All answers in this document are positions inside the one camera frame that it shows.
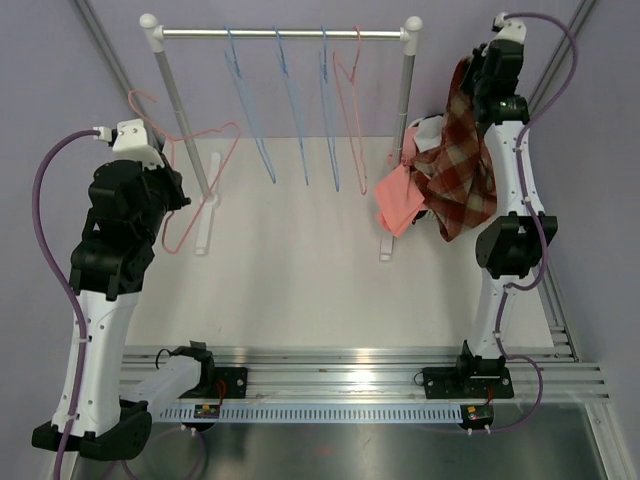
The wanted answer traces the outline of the salmon pink skirt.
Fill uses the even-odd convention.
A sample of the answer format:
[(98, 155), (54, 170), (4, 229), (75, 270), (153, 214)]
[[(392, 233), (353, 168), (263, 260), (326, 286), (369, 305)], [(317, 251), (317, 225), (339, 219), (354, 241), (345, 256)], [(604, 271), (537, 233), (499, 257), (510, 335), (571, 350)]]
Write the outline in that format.
[(402, 155), (398, 161), (390, 157), (392, 172), (374, 189), (379, 212), (378, 223), (394, 237), (400, 237), (416, 220), (430, 214), (425, 197), (410, 178), (411, 161), (419, 154), (414, 143), (415, 130), (410, 126), (403, 138)]

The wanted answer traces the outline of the brown plaid garment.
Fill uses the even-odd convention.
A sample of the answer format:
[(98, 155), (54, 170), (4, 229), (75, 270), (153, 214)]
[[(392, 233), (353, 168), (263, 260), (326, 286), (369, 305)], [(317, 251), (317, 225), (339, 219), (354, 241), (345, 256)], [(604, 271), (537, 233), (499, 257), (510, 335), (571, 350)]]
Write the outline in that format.
[(447, 242), (497, 211), (491, 156), (476, 126), (471, 97), (462, 90), (469, 64), (469, 59), (461, 59), (452, 75), (440, 144), (410, 160), (411, 178)]

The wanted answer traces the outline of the pink wire hanger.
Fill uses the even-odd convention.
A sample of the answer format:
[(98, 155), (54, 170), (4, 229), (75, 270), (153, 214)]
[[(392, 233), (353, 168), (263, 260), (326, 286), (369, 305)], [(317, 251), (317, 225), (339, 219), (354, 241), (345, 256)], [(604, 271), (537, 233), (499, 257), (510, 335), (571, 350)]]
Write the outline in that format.
[[(338, 92), (338, 100), (347, 131), (347, 138), (349, 141), (351, 156), (354, 163), (356, 178), (358, 182), (358, 190), (362, 196), (365, 196), (368, 192), (368, 174), (364, 159), (364, 143), (357, 89), (357, 70), (363, 41), (360, 28), (357, 25), (354, 25), (352, 29), (356, 34), (357, 50), (351, 67), (347, 68), (344, 65), (344, 62), (342, 61), (337, 51), (333, 51), (332, 53), (332, 67)], [(349, 85), (352, 104), (351, 110), (347, 109), (347, 102), (345, 100), (345, 94), (342, 89), (342, 80), (345, 80)]]
[[(191, 234), (194, 234), (194, 254), (196, 256), (205, 256), (210, 251), (215, 215), (221, 205), (218, 183), (222, 177), (225, 167), (234, 153), (236, 146), (238, 145), (242, 131), (236, 123), (227, 122), (221, 128), (211, 128), (199, 132), (193, 132), (187, 120), (185, 109), (181, 105), (181, 101), (178, 101), (178, 106), (175, 107), (174, 110), (178, 126), (181, 130), (181, 136), (174, 137), (165, 128), (161, 127), (158, 122), (152, 120), (148, 114), (144, 113), (140, 106), (136, 105), (138, 97), (142, 97), (152, 103), (157, 102), (156, 98), (141, 89), (132, 89), (127, 93), (127, 101), (133, 111), (150, 124), (154, 133), (160, 133), (168, 142), (169, 160), (172, 167), (176, 165), (178, 144), (182, 143), (184, 145), (200, 190), (198, 206), (186, 226), (186, 229), (178, 240), (177, 245), (170, 247), (168, 244), (169, 226), (170, 221), (173, 218), (173, 214), (170, 214), (165, 220), (161, 230), (161, 246), (167, 254), (177, 255), (181, 252)], [(214, 151), (210, 156), (208, 169), (205, 169), (195, 140), (209, 134), (221, 134), (227, 128), (232, 128), (236, 132), (228, 152), (225, 155), (221, 155), (219, 152)]]

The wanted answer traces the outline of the blue wire hanger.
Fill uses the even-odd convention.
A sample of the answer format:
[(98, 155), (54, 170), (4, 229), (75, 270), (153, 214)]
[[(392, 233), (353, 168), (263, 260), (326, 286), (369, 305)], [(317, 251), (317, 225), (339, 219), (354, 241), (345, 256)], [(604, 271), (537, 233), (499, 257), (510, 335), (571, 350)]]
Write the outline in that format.
[(242, 75), (242, 71), (238, 62), (236, 48), (235, 48), (235, 37), (231, 32), (231, 29), (227, 26), (224, 27), (231, 52), (225, 51), (225, 61), (228, 67), (228, 70), (232, 76), (232, 80), (244, 112), (245, 118), (247, 120), (247, 124), (249, 126), (250, 133), (254, 139), (254, 143), (256, 145), (257, 151), (262, 159), (265, 170), (273, 184), (277, 182), (276, 173), (273, 167), (273, 163), (271, 157), (268, 153), (265, 139), (263, 136), (263, 131), (261, 129), (261, 124), (256, 114), (255, 104), (253, 98), (251, 96), (251, 92), (248, 89), (246, 81)]
[(318, 53), (319, 75), (320, 75), (320, 99), (322, 106), (322, 118), (325, 129), (325, 137), (329, 154), (329, 162), (336, 192), (340, 191), (340, 170), (336, 151), (336, 136), (334, 124), (333, 95), (329, 81), (328, 50), (329, 42), (327, 30), (321, 27), (322, 50)]
[(298, 140), (298, 147), (300, 152), (301, 165), (303, 169), (304, 181), (305, 181), (305, 185), (308, 186), (310, 184), (309, 170), (308, 170), (306, 151), (304, 146), (303, 124), (300, 118), (298, 96), (295, 89), (295, 84), (290, 76), (289, 66), (287, 63), (287, 58), (284, 51), (280, 30), (277, 27), (273, 27), (273, 29), (276, 36), (277, 46), (278, 46), (279, 65), (282, 72), (282, 79), (285, 85), (286, 94), (287, 94), (289, 106), (292, 113), (292, 118), (293, 118), (295, 129), (296, 129), (296, 136)]

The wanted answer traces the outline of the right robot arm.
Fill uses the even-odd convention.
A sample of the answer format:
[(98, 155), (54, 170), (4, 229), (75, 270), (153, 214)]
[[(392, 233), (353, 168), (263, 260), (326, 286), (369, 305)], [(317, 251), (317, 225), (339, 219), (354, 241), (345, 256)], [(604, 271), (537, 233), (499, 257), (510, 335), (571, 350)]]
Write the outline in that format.
[(482, 272), (472, 333), (457, 357), (444, 395), (451, 399), (513, 397), (505, 341), (517, 292), (531, 270), (546, 265), (558, 220), (546, 214), (535, 191), (527, 101), (516, 92), (524, 46), (493, 40), (473, 52), (462, 89), (492, 161), (497, 194), (494, 219), (476, 239)]

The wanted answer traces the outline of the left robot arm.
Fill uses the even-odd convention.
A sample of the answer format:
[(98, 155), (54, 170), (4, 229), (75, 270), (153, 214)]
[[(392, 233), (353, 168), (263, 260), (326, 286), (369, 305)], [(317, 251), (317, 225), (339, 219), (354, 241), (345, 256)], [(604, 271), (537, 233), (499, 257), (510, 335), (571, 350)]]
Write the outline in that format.
[(132, 160), (102, 165), (88, 193), (91, 207), (63, 280), (74, 301), (65, 384), (53, 418), (33, 430), (31, 444), (99, 461), (131, 460), (171, 403), (186, 393), (205, 397), (217, 383), (212, 354), (193, 342), (172, 351), (139, 386), (119, 390), (126, 336), (153, 245), (165, 216), (190, 200), (168, 164), (146, 168)]

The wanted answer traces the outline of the white garment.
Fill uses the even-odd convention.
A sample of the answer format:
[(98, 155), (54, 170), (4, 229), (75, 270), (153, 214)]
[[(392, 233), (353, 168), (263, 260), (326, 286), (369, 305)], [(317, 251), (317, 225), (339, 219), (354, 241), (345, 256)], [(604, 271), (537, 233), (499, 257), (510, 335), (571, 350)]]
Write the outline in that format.
[(410, 124), (415, 130), (414, 143), (419, 153), (440, 146), (443, 123), (443, 115), (433, 115), (416, 119)]

